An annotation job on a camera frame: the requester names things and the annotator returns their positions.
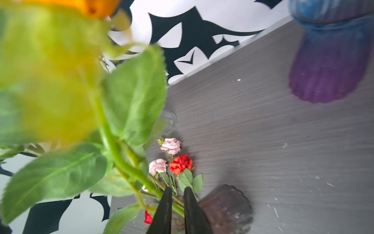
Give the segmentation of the clear glass vase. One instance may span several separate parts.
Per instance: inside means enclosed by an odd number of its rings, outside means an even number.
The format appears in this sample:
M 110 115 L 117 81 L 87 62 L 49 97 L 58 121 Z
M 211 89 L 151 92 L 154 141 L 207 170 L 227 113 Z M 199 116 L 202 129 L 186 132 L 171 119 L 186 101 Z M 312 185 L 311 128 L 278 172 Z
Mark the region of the clear glass vase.
M 173 112 L 164 110 L 160 116 L 160 119 L 165 122 L 162 134 L 170 134 L 176 127 L 177 117 Z

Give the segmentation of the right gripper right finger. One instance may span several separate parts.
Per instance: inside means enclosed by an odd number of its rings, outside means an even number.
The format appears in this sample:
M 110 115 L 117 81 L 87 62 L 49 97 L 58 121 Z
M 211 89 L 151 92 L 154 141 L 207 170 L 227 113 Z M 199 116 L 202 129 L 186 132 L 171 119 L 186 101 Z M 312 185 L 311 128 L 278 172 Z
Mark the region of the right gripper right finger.
M 190 187 L 184 190 L 184 215 L 186 234 L 213 234 L 208 219 Z

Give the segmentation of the maroon glass vase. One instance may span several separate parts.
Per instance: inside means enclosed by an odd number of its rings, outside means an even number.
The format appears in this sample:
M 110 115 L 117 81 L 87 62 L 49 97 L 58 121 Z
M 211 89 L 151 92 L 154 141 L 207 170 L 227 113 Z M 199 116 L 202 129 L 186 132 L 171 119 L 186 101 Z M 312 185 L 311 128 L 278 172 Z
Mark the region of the maroon glass vase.
M 215 234 L 248 234 L 253 209 L 248 198 L 234 186 L 222 184 L 199 201 Z

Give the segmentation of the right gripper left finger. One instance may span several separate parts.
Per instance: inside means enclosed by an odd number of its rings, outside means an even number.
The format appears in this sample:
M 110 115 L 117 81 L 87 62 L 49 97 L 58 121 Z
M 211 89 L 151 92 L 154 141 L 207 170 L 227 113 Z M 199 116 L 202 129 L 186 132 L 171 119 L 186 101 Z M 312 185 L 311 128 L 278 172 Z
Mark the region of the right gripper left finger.
M 167 187 L 147 234 L 171 234 L 172 205 L 172 189 Z

